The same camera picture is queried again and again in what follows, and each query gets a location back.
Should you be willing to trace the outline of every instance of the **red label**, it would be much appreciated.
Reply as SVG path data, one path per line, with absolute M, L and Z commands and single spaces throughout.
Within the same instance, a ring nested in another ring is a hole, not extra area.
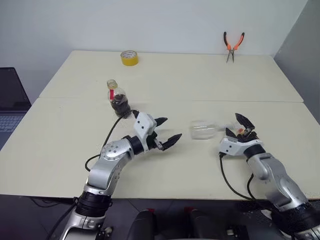
M 110 100 L 114 99 L 114 90 L 110 89 Z

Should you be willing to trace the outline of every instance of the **transparent plastic cup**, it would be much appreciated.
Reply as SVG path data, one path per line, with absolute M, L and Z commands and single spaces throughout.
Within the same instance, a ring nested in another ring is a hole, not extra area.
M 241 125 L 237 122 L 218 124 L 215 121 L 196 120 L 190 124 L 190 134 L 192 139 L 207 140 L 214 138 L 218 132 L 224 132 L 226 128 L 237 132 Z

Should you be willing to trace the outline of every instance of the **pliers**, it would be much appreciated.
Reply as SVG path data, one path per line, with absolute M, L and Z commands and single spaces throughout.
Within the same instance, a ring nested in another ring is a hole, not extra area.
M 229 56 L 230 54 L 232 55 L 232 61 L 235 62 L 235 50 L 238 49 L 239 45 L 242 43 L 242 41 L 244 40 L 245 37 L 245 33 L 243 32 L 241 34 L 240 40 L 238 41 L 238 43 L 231 49 L 231 45 L 228 43 L 227 41 L 227 32 L 225 31 L 223 33 L 223 40 L 224 40 L 224 44 L 226 45 L 226 48 L 229 50 L 229 54 L 228 54 L 228 58 L 226 59 L 226 62 L 228 62 Z

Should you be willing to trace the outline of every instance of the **tape roll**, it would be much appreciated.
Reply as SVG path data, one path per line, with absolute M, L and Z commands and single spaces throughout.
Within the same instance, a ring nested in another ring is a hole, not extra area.
M 123 51 L 120 56 L 123 65 L 134 66 L 138 63 L 138 54 L 136 51 Z

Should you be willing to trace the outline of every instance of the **robotic arm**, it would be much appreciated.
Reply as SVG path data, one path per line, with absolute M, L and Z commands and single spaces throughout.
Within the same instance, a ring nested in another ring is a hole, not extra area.
M 142 152 L 148 152 L 154 148 L 167 150 L 182 136 L 182 134 L 174 135 L 162 143 L 157 139 L 155 128 L 163 124 L 167 118 L 153 119 L 147 113 L 136 110 L 132 112 L 136 118 L 134 124 L 136 136 L 125 136 L 121 140 L 112 141 L 103 146 L 60 240 L 77 239 L 84 234 L 90 239 L 103 240 L 105 232 L 100 229 L 106 218 L 106 211 L 112 205 L 111 196 L 125 165 Z
M 265 197 L 274 205 L 272 220 L 286 234 L 299 240 L 320 240 L 320 212 L 316 211 L 298 185 L 287 175 L 284 165 L 270 153 L 253 131 L 255 126 L 235 114 L 245 130 L 238 135 L 226 128 L 219 150 L 232 156 L 245 155 Z

